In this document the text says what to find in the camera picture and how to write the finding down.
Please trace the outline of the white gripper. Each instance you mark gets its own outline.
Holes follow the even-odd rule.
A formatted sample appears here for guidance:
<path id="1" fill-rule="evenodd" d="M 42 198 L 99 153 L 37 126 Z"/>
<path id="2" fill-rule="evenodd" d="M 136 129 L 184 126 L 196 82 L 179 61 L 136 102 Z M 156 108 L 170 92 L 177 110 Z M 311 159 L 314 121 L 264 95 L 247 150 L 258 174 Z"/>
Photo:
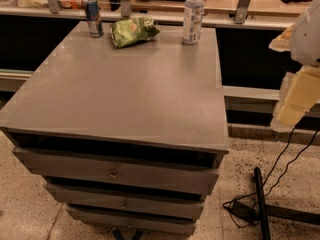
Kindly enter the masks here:
<path id="1" fill-rule="evenodd" d="M 320 100 L 320 67 L 313 67 L 320 66 L 320 0 L 313 0 L 294 26 L 273 39 L 269 48 L 290 50 L 291 58 L 304 65 L 295 74 L 286 73 L 273 111 L 271 128 L 287 132 Z"/>

